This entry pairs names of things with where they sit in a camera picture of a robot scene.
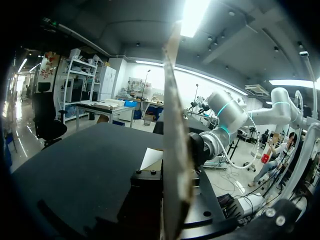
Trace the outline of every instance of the person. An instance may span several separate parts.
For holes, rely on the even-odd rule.
[[[268,145],[271,148],[273,154],[279,154],[279,156],[274,161],[269,161],[266,163],[261,171],[254,177],[252,182],[248,183],[249,187],[253,187],[257,184],[257,182],[268,172],[272,171],[275,168],[282,168],[283,164],[287,163],[289,160],[289,156],[295,149],[295,143],[297,142],[297,135],[294,132],[289,134],[288,142],[282,143],[279,147],[274,149],[272,144],[268,142]]]

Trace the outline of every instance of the door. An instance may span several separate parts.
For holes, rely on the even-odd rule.
[[[108,94],[108,82],[109,82],[109,79],[110,79],[110,75],[111,75],[111,68],[110,67],[104,67],[103,69],[104,71],[101,72],[101,94]]]
[[[107,94],[112,94],[112,89],[114,87],[116,72],[117,71],[115,69],[111,68],[110,80],[108,81]]]

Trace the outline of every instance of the white desk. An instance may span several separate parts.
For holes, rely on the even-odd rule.
[[[148,108],[150,107],[150,105],[157,106],[157,107],[160,107],[160,108],[164,108],[165,107],[164,104],[159,104],[159,103],[152,102],[152,101],[141,101],[141,109],[142,109],[142,111],[144,110],[144,112],[142,113],[143,119],[145,119],[145,114],[146,114]]]
[[[109,116],[109,122],[112,123],[113,117],[116,114],[125,112],[125,111],[131,111],[131,121],[130,121],[130,128],[132,128],[132,123],[135,115],[135,107],[134,106],[120,106],[117,109],[106,109],[103,106],[99,105],[89,105],[85,103],[77,103],[76,104],[76,131],[79,130],[79,109],[83,109],[88,112],[96,113],[96,114],[102,114],[102,115],[108,115]]]

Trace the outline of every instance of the white paper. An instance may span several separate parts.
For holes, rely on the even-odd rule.
[[[163,151],[147,148],[140,169],[143,170],[162,159]]]

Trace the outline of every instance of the white robotic arm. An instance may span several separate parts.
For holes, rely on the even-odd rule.
[[[286,89],[277,87],[271,92],[272,108],[248,111],[256,125],[287,125],[293,129],[306,128],[301,111],[291,101]],[[244,126],[251,125],[248,119]]]
[[[286,89],[282,87],[273,89],[271,100],[272,108],[262,108],[246,113],[225,91],[213,92],[208,98],[208,105],[219,117],[219,125],[210,132],[200,134],[205,145],[210,149],[210,159],[223,152],[224,148],[237,136],[238,129],[243,126],[290,124],[294,129],[307,128],[303,114],[291,101]]]

